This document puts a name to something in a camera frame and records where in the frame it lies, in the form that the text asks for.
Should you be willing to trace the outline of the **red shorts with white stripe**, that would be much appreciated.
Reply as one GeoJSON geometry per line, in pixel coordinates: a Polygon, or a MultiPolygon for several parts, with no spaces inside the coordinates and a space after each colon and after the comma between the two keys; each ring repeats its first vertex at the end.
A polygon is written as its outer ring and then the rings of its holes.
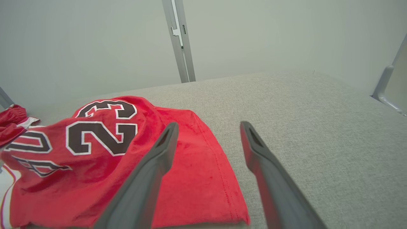
{"type": "Polygon", "coordinates": [[[0,148],[6,146],[40,119],[28,116],[26,109],[13,104],[0,113],[0,148]]]}

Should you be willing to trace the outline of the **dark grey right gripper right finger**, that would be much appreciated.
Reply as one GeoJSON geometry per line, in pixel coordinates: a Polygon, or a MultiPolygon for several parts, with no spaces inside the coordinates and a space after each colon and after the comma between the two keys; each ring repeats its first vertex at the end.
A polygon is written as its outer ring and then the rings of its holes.
{"type": "Polygon", "coordinates": [[[269,229],[327,229],[248,121],[240,123],[246,166],[255,175],[269,229]]]}

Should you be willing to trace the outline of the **red basketball jersey number 23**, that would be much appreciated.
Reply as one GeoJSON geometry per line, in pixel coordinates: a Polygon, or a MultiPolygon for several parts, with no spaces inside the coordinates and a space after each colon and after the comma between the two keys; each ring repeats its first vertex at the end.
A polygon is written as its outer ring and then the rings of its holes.
{"type": "Polygon", "coordinates": [[[154,228],[250,223],[227,156],[192,111],[143,97],[96,100],[73,116],[33,126],[0,148],[0,229],[92,227],[165,127],[178,123],[154,228]]]}

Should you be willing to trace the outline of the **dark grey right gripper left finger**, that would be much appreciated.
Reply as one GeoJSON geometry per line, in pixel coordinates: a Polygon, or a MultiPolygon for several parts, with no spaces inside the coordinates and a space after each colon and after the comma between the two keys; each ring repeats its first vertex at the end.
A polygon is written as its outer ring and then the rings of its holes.
{"type": "Polygon", "coordinates": [[[163,176],[171,169],[179,127],[169,123],[110,201],[93,229],[151,229],[163,176]]]}

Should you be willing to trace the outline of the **grey partition post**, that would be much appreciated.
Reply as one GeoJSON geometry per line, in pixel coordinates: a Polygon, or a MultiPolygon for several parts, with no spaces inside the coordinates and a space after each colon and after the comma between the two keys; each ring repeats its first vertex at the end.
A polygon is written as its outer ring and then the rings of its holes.
{"type": "Polygon", "coordinates": [[[183,0],[162,0],[167,27],[182,83],[195,82],[189,30],[183,0]]]}

